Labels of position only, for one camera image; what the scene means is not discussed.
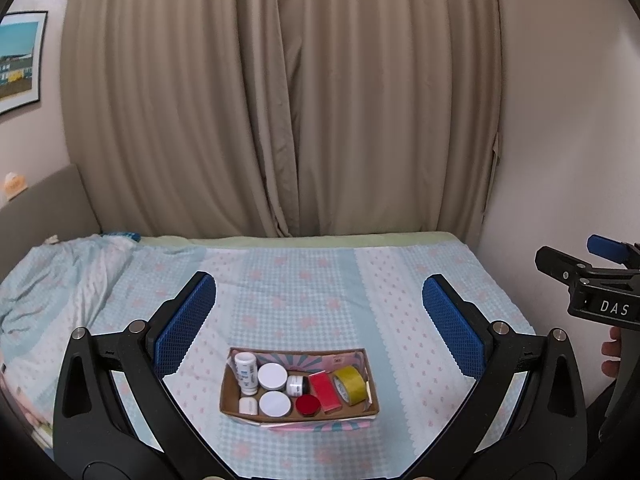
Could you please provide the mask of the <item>person right hand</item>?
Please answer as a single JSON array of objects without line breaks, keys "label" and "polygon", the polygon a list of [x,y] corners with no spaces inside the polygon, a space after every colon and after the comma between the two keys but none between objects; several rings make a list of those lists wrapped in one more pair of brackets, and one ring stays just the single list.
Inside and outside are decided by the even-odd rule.
[{"label": "person right hand", "polygon": [[613,326],[601,347],[604,361],[601,365],[602,373],[606,377],[616,379],[620,374],[620,361],[622,360],[622,330]]}]

